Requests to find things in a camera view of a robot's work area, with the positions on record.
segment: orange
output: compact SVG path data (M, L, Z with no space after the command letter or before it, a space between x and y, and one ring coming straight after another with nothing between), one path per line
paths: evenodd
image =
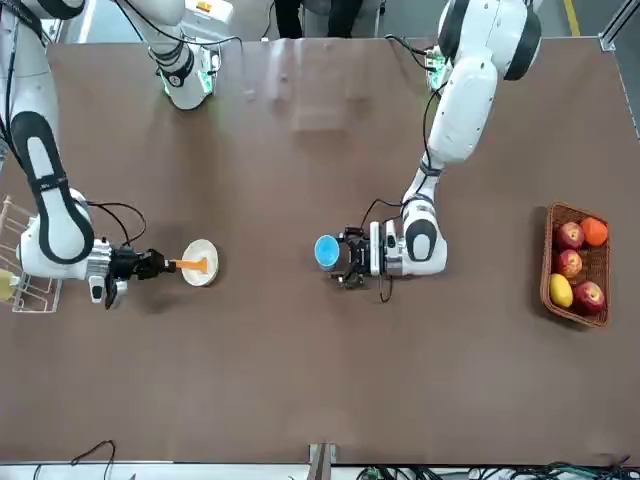
M584 239L592 247L599 247L607 241L609 229L600 220L593 217L585 218L580 222L582 230L584 230Z

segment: white plate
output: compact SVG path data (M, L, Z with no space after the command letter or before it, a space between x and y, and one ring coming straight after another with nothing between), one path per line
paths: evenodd
M206 287L218 274L218 250L209 240L196 240L191 242L182 255L182 260L187 262L199 262L202 257L207 259L207 273L191 268L183 268L182 276L189 285L194 287Z

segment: wicker basket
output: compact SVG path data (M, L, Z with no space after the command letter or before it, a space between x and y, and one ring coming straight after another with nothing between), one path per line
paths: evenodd
M609 323L609 298L611 291L609 290L609 242L610 238L600 247L590 247L585 244L578 252L582 258L582 270L575 277L569 279L572 287L590 280L595 282L604 292L605 308L597 315L584 316L576 313L571 308L565 309L558 307L551 302L549 296L549 277L553 273L553 256L555 253L553 248L553 236L556 229L567 222L580 223L587 217L593 217L604 224L607 222L598 215L580 210L563 203L554 203L549 207L547 214L547 228L544 243L544 257L542 260L542 278L540 279L540 298L542 303L554 314L573 320L588 327L604 327Z

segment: orange spatula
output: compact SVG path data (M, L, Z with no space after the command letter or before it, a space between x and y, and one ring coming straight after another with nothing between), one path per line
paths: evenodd
M199 262L187 262L186 260L174 260L176 267L188 268L190 270L199 270L201 273L207 273L207 258L202 257Z

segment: gray floor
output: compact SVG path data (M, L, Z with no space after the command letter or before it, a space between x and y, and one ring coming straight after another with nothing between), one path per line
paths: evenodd
M597 35L607 25L623 0L573 0L582 35ZM640 117L640 13L631 18L615 41L620 75L629 108Z
M244 40L259 40L267 26L271 0L230 0L234 5L231 32ZM623 0L572 0L582 35L597 35ZM381 17L379 36L393 33L406 37L435 35L446 0L388 0ZM93 15L86 41L135 42L137 38L118 8L108 0L88 0L85 14L67 26L63 41L76 42L88 12ZM570 35L564 0L545 0L539 11L543 36ZM275 18L271 19L270 38L277 38ZM632 111L640 115L640 14L625 27L616 41L616 57Z
M82 23L95 4L86 41L88 43L134 42L137 38L118 8L108 0L89 0L83 17L73 20L65 40L77 41ZM234 18L231 31L244 40L259 40L267 26L270 0L231 0ZM434 35L438 19L446 0L388 0L386 14L381 17L379 35L387 33L406 37ZM563 37L569 35L562 0L545 0L540 10L543 35ZM270 38L277 38L275 18L272 19Z

